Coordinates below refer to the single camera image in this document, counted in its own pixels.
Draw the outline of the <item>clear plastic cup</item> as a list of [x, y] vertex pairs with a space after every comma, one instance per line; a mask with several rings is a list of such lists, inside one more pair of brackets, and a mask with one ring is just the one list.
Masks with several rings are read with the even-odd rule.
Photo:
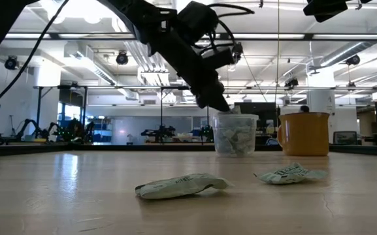
[[255, 151], [258, 115], [219, 113], [212, 118], [214, 147], [221, 156], [246, 157]]

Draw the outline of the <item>long linear ceiling light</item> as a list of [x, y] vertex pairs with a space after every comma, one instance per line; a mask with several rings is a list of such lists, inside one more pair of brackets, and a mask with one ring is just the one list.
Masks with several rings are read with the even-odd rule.
[[[377, 42], [376, 33], [234, 33], [241, 41], [339, 41]], [[137, 40], [130, 33], [46, 33], [43, 40]]]

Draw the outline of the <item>silver ventilation duct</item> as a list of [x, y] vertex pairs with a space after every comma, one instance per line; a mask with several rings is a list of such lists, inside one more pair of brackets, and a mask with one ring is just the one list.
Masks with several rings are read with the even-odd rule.
[[[174, 24], [174, 30], [179, 36], [176, 30], [176, 23]], [[201, 55], [195, 52], [193, 49], [194, 45], [190, 46], [181, 37], [180, 39], [182, 40], [184, 49], [181, 50], [183, 53], [183, 65], [182, 69], [178, 69], [178, 74], [191, 87], [201, 87], [202, 84], [209, 84], [215, 80], [217, 78], [217, 72], [210, 65], [206, 64]]]

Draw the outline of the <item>white round column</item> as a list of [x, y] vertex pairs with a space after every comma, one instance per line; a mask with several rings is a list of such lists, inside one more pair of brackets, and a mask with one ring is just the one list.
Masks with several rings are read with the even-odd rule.
[[325, 112], [331, 115], [335, 110], [334, 74], [320, 70], [317, 74], [309, 74], [307, 78], [308, 104], [311, 112]]

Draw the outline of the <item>black aluminium table frame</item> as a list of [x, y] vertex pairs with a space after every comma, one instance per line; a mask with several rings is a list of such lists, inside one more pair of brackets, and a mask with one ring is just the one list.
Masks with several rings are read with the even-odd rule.
[[[1, 145], [0, 157], [9, 155], [25, 155], [34, 153], [51, 153], [57, 151], [214, 151], [214, 146], [196, 145], [80, 145], [80, 144], [33, 144], [33, 145]], [[362, 155], [377, 155], [377, 146], [331, 145], [329, 151]]]

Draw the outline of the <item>yellow enamel mug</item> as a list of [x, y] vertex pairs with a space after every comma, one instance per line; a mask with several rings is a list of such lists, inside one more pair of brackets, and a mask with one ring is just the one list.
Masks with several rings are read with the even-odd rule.
[[285, 155], [325, 157], [329, 153], [329, 114], [298, 112], [280, 116], [277, 140]]

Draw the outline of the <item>black background station frame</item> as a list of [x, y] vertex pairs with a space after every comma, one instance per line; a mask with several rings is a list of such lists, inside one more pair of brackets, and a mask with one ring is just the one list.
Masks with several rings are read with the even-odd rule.
[[[85, 125], [86, 109], [88, 103], [88, 86], [58, 85], [58, 86], [35, 86], [38, 89], [36, 123], [42, 124], [43, 118], [49, 123], [57, 121], [57, 104], [80, 107], [80, 122]], [[82, 91], [78, 102], [74, 103], [71, 93]]]
[[[166, 87], [161, 86], [160, 87], [160, 124], [159, 124], [159, 142], [161, 145], [164, 144], [163, 142], [163, 129], [164, 129], [164, 123], [163, 123], [163, 91]], [[209, 125], [209, 107], [207, 107], [207, 125]]]

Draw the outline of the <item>dark grey office chair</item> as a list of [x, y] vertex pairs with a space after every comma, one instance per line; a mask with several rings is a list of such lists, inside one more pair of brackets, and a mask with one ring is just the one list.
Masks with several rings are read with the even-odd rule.
[[333, 134], [333, 144], [358, 145], [356, 131], [335, 131]]

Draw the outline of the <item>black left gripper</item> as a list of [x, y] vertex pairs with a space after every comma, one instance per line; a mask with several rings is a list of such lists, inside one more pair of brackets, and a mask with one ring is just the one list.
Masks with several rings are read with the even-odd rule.
[[147, 44], [186, 81], [200, 109], [209, 106], [220, 112], [230, 111], [223, 96], [224, 87], [216, 72], [216, 69], [234, 62], [229, 47], [202, 57], [175, 30], [156, 28], [147, 30]]

